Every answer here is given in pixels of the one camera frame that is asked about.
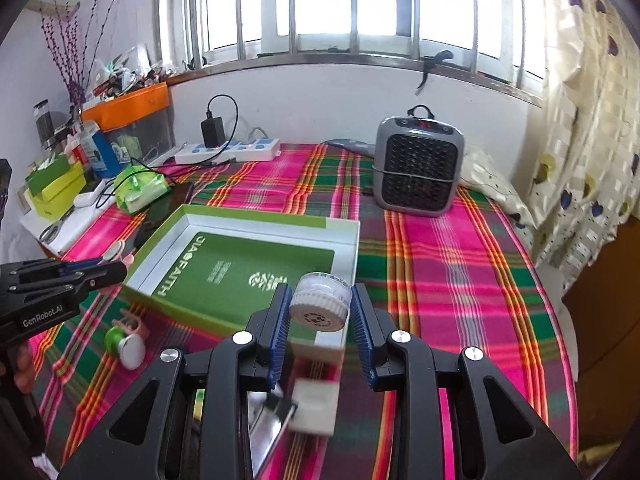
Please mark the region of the person's left hand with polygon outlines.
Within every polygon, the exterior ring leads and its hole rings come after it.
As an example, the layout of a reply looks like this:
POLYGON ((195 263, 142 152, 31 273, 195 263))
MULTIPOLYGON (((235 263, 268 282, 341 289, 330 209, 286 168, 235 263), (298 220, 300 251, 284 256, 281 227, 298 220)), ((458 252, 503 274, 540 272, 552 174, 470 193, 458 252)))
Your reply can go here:
POLYGON ((35 380, 36 371, 32 346, 28 341, 25 341, 17 348, 14 382, 21 393, 31 394, 34 390, 35 380))

